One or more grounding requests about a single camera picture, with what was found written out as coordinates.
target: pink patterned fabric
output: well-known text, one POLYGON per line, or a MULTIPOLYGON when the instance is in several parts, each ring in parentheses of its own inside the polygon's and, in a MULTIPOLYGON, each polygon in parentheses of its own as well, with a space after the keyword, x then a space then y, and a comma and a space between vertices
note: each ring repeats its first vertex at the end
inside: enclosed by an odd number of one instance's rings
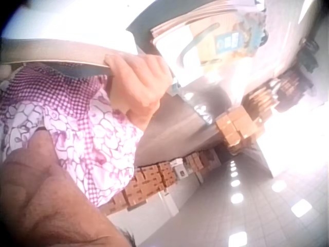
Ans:
POLYGON ((64 76, 42 63, 21 68, 0 91, 1 162, 44 126, 60 166, 96 206, 108 202, 132 178, 143 132, 112 109, 106 82, 64 76))

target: ceiling light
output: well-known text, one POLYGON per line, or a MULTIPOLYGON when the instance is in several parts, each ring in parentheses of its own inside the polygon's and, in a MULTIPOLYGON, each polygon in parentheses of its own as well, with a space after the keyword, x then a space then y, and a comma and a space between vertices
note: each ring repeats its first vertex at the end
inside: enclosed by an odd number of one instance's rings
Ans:
POLYGON ((241 193, 236 193, 234 195, 232 195, 231 197, 231 202, 233 204, 237 204, 243 201, 243 195, 241 193))
POLYGON ((194 96, 193 93, 186 93, 186 94, 184 94, 185 100, 190 100, 190 99, 192 99, 193 96, 194 96))
POLYGON ((205 115, 203 116, 203 119, 208 123, 208 124, 212 124, 212 117, 209 115, 205 115))
POLYGON ((287 187, 286 183, 280 180, 272 185, 272 190, 274 190, 275 192, 281 192, 286 187, 287 187))
POLYGON ((239 232, 232 234, 228 240, 228 247, 241 247, 247 244, 247 233, 239 232))
POLYGON ((310 209, 312 208, 312 205, 305 199, 300 200, 298 203, 296 203, 294 206, 291 207, 291 211, 298 217, 302 217, 304 214, 306 214, 310 209))
POLYGON ((240 185, 240 180, 234 180, 232 183, 231 183, 232 187, 237 187, 238 185, 240 185))

